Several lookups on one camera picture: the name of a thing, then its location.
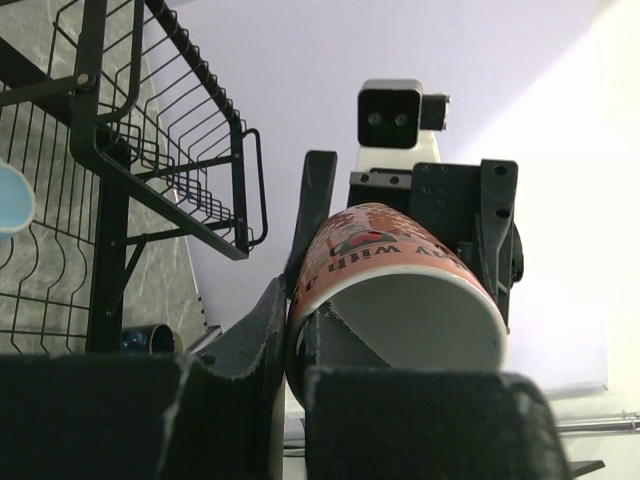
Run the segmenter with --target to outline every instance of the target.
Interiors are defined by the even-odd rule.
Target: camera lens
[[[396,117],[395,122],[398,127],[402,128],[407,126],[407,123],[409,123],[409,119],[404,113],[401,113]]]
[[[369,125],[380,125],[382,123],[382,115],[379,113],[372,113],[369,115]]]

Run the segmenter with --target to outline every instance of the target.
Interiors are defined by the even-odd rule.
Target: grey marble wall
[[[34,64],[49,68],[54,78],[73,73],[75,48],[63,36],[56,37],[50,55],[52,22],[68,3],[23,0],[0,7],[0,35]],[[77,39],[83,3],[76,2],[59,17],[72,39]],[[109,9],[119,4],[110,1]],[[107,44],[125,37],[130,25],[129,7],[110,16]],[[119,75],[118,84],[128,81],[129,71],[122,68],[130,55],[128,41],[117,43],[104,59],[105,71]],[[143,77],[148,70],[144,63]],[[153,95],[151,82],[143,83],[140,102],[151,114],[157,111]],[[101,96],[111,104],[124,99],[108,85]],[[129,120],[140,125],[142,116],[134,112]],[[146,129],[145,136],[153,132]],[[37,213],[29,231],[0,244],[0,353],[80,352],[84,347],[99,179],[76,164],[67,146],[66,128],[31,104],[2,110],[0,157],[22,170],[34,186]],[[160,181],[155,186],[164,187]],[[172,190],[165,194],[175,200]],[[132,200],[130,235],[168,228],[174,226]],[[185,239],[149,244],[125,292],[125,325],[167,323],[189,344],[204,333],[201,308]]]

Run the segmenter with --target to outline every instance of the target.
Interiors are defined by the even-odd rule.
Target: dish rack
[[[31,182],[37,213],[0,244],[0,352],[118,351],[124,289],[149,242],[192,235],[240,260],[264,241],[259,132],[162,0],[68,1],[40,65],[1,37],[0,156]],[[131,199],[174,228],[129,235]]]

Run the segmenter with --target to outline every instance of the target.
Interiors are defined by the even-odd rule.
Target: mug
[[[121,350],[133,353],[182,353],[182,338],[167,325],[143,325],[123,328]]]
[[[35,214],[33,188],[22,172],[0,158],[0,241],[28,228]]]
[[[506,361],[507,328],[482,284],[420,224],[386,205],[350,207],[311,242],[287,319],[287,377],[298,397],[301,332],[327,301],[392,367],[497,371]]]

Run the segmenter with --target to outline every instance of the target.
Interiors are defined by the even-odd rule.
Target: blue mug
[[[29,228],[35,214],[33,188],[22,172],[0,158],[0,241]]]
[[[123,328],[121,350],[129,353],[181,353],[174,332],[167,325]]]

